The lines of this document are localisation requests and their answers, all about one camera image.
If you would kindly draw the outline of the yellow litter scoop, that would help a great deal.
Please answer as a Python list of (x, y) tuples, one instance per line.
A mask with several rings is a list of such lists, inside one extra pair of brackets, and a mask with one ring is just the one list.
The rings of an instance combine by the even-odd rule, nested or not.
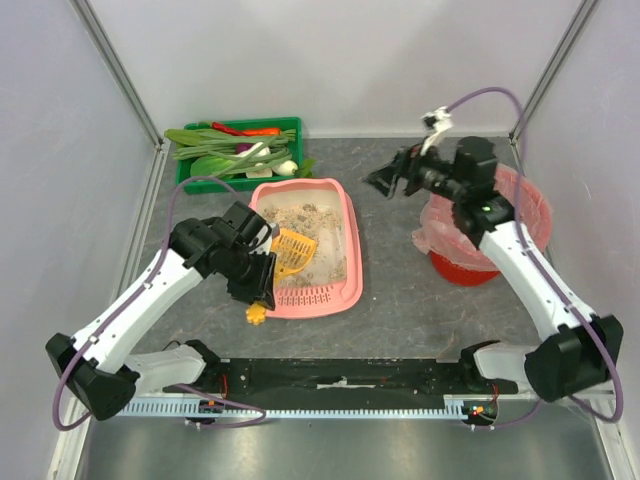
[(269, 253), (276, 254), (274, 286), (285, 277), (300, 273), (311, 262), (316, 252), (317, 242), (289, 229), (280, 228)]

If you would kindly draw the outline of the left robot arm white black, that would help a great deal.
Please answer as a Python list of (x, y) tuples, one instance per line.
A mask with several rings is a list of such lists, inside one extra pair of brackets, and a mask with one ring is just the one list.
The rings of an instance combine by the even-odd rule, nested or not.
[(135, 355), (132, 349), (209, 276), (222, 276), (232, 299), (274, 309), (273, 237), (273, 226), (241, 202), (220, 217), (171, 226), (152, 263), (106, 311), (75, 334), (57, 333), (48, 340), (45, 350), (59, 386), (103, 421), (138, 395), (217, 374), (219, 356), (199, 340), (151, 354)]

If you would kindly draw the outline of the pink litter box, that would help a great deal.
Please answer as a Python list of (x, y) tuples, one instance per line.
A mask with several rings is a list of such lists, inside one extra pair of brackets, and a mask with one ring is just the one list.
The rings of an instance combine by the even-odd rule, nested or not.
[(363, 264), (359, 231), (350, 196), (335, 179), (294, 179), (259, 186), (250, 206), (256, 212), (263, 206), (315, 203), (338, 208), (342, 212), (346, 240), (346, 279), (330, 285), (291, 288), (274, 287), (276, 307), (260, 312), (252, 307), (247, 320), (259, 324), (266, 317), (310, 319), (343, 312), (353, 307), (363, 291)]

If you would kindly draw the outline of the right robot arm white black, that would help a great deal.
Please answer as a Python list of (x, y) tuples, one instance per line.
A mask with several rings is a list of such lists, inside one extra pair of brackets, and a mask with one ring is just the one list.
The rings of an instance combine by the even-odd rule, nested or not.
[(614, 316), (597, 315), (553, 270), (496, 189), (497, 167), (490, 141), (465, 137), (451, 162), (436, 147), (416, 144), (364, 181), (387, 198), (404, 179), (407, 196), (427, 190), (451, 201), (455, 226), (508, 281), (541, 340), (537, 347), (489, 342), (473, 348), (479, 376), (526, 384), (554, 402), (613, 379), (623, 328)]

